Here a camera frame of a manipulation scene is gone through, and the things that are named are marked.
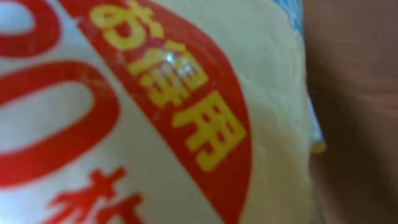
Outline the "yellow wet wipes bag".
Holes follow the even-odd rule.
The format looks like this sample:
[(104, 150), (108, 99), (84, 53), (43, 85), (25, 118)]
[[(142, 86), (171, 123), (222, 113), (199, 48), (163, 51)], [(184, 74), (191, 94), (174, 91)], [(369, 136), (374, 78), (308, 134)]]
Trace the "yellow wet wipes bag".
[(303, 6), (3, 0), (2, 223), (310, 224)]

